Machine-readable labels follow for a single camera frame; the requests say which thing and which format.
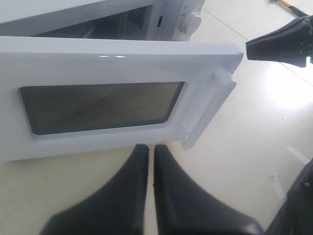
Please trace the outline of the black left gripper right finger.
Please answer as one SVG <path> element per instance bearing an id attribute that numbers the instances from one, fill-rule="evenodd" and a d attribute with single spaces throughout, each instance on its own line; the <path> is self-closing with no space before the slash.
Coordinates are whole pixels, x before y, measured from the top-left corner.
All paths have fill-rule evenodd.
<path id="1" fill-rule="evenodd" d="M 181 168 L 165 145 L 154 151 L 154 196 L 160 235 L 262 235 L 259 223 L 217 200 Z"/>

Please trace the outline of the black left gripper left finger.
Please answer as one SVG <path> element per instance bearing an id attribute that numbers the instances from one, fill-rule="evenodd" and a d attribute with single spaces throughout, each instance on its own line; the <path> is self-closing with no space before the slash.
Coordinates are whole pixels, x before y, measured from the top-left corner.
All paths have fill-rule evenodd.
<path id="1" fill-rule="evenodd" d="M 149 148 L 136 145 L 121 169 L 97 192 L 52 216 L 42 235 L 141 235 Z"/>

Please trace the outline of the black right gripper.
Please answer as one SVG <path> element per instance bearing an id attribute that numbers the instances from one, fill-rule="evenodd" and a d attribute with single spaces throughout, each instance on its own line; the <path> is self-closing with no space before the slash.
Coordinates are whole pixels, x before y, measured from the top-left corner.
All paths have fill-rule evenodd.
<path id="1" fill-rule="evenodd" d="M 313 63 L 313 17 L 299 17 L 282 28 L 246 43 L 248 60 L 286 63 L 300 68 Z"/>

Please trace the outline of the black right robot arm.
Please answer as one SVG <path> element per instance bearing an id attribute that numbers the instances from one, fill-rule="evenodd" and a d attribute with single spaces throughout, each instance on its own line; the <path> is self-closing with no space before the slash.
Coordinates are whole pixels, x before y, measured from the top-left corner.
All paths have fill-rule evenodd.
<path id="1" fill-rule="evenodd" d="M 313 57 L 313 18 L 298 17 L 287 25 L 246 42 L 248 60 L 281 62 L 304 68 Z M 287 193 L 278 224 L 281 235 L 313 233 L 313 172 L 299 177 L 300 182 Z"/>

